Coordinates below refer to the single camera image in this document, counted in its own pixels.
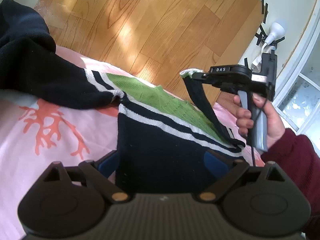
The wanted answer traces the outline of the dark red sleeve forearm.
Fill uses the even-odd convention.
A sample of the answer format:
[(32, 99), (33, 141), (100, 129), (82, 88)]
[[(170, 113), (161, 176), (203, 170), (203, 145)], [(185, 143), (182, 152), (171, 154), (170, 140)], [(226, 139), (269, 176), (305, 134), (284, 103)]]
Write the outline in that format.
[(311, 217), (304, 232), (308, 239), (319, 239), (320, 161), (311, 141), (287, 128), (261, 158), (264, 162), (275, 161), (307, 198)]

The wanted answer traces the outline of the person's right hand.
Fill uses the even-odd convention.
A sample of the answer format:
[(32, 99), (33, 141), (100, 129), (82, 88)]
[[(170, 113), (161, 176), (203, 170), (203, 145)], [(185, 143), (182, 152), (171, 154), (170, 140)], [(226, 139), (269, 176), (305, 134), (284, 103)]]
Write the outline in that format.
[[(285, 133), (284, 124), (273, 107), (272, 103), (263, 98), (262, 96), (253, 93), (254, 104), (263, 110), (267, 117), (267, 147), (270, 149)], [(236, 110), (236, 125), (238, 126), (238, 132), (246, 138), (249, 130), (253, 127), (254, 121), (251, 118), (251, 112), (247, 109), (240, 107)]]

